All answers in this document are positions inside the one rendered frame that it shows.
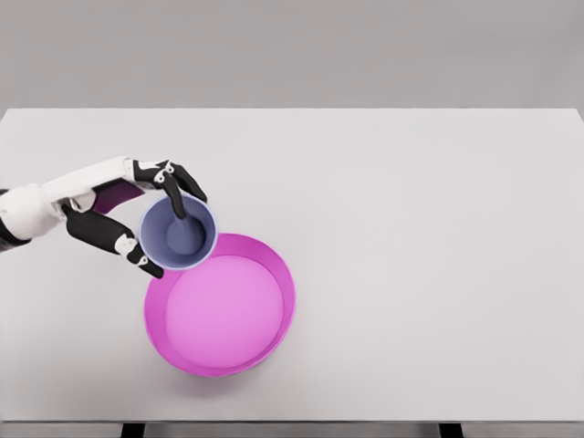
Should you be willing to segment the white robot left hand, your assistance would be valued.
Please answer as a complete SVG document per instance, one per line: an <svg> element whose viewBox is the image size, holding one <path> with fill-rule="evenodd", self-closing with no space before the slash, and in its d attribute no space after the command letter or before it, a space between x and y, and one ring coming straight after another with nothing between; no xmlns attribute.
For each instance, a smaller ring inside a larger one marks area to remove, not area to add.
<svg viewBox="0 0 584 438"><path fill-rule="evenodd" d="M68 173L42 185L48 199L65 216L68 234L85 244L121 256L154 278L162 278L163 268L144 253L141 243L125 224L108 216L116 207L162 191L171 200L175 216L186 212L182 193L202 202L207 196L180 164L171 160L145 162L116 157Z"/></svg>

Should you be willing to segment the blue-grey cup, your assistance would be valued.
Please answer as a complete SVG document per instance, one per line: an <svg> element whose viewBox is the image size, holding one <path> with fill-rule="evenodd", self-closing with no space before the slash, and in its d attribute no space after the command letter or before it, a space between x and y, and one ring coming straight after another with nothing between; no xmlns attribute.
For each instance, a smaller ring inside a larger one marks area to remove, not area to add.
<svg viewBox="0 0 584 438"><path fill-rule="evenodd" d="M218 240L215 217L199 199L184 194L185 217L180 219L169 196L162 197L144 212L139 240L145 255L165 270L194 268L213 252Z"/></svg>

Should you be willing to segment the pink round plate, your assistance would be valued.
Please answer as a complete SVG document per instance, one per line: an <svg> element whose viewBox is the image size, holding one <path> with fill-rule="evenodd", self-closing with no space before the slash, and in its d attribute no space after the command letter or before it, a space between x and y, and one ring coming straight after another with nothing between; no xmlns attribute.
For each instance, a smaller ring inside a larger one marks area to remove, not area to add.
<svg viewBox="0 0 584 438"><path fill-rule="evenodd" d="M219 235L199 266L150 282L148 338L174 368L208 378L249 370L272 354L295 316L295 282L284 258L247 235Z"/></svg>

